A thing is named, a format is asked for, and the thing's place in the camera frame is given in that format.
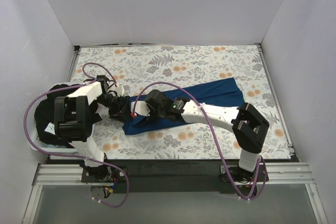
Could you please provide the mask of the blue t shirt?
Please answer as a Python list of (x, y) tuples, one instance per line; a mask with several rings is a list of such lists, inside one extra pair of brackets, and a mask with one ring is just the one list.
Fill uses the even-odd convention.
[[(234, 78), (198, 84), (184, 88), (198, 102), (222, 107), (241, 106), (245, 101), (242, 91), (238, 88)], [(138, 116), (132, 121), (124, 123), (122, 129), (125, 135), (158, 131), (185, 125), (183, 122), (172, 122), (168, 119), (150, 120)]]

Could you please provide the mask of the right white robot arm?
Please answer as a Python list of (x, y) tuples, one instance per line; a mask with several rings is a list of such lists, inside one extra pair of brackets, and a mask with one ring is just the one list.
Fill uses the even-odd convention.
[(257, 160), (269, 129), (269, 122), (250, 103), (238, 107), (197, 104), (188, 98), (168, 98), (159, 90), (151, 91), (140, 101), (137, 113), (151, 119), (167, 119), (178, 123), (211, 122), (234, 133), (241, 148), (239, 163), (230, 172), (235, 181), (251, 180), (257, 174)]

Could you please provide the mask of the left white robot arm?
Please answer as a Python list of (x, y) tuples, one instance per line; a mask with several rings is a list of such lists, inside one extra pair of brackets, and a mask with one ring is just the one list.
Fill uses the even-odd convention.
[(99, 76), (74, 92), (55, 98), (54, 126), (56, 136), (74, 147), (84, 159), (83, 168), (100, 182), (112, 177), (112, 169), (105, 165), (106, 154), (93, 139), (94, 125), (101, 120), (98, 105), (109, 109), (109, 116), (125, 122), (130, 116), (130, 97), (122, 86), (109, 90), (108, 78)]

